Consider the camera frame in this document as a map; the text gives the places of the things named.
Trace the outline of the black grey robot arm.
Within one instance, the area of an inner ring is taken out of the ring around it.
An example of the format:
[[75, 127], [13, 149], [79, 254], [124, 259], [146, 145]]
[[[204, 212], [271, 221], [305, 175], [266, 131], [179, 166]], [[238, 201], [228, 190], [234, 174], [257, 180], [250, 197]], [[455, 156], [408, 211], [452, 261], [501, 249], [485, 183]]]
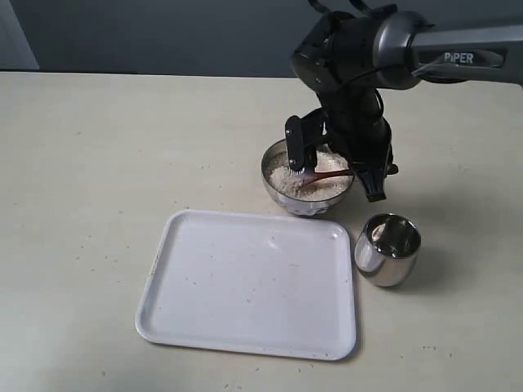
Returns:
[[315, 166], [326, 144], [358, 174], [391, 165], [391, 130], [382, 89], [404, 91], [426, 81], [522, 82], [521, 20], [439, 27], [413, 11], [355, 2], [357, 14], [312, 6], [320, 20], [291, 55], [295, 75], [320, 101], [290, 118], [285, 136], [295, 173]]

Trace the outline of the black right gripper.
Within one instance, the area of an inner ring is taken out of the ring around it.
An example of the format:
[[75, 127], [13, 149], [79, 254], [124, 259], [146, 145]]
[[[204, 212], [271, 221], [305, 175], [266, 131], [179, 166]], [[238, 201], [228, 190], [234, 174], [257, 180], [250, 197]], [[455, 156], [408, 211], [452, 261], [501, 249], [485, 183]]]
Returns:
[[354, 176], [370, 168], [382, 169], [386, 178], [397, 173], [391, 126], [384, 117], [377, 88], [321, 89], [315, 96], [319, 108], [303, 117], [293, 115], [284, 125], [288, 166], [293, 174], [314, 171], [320, 145], [346, 159]]

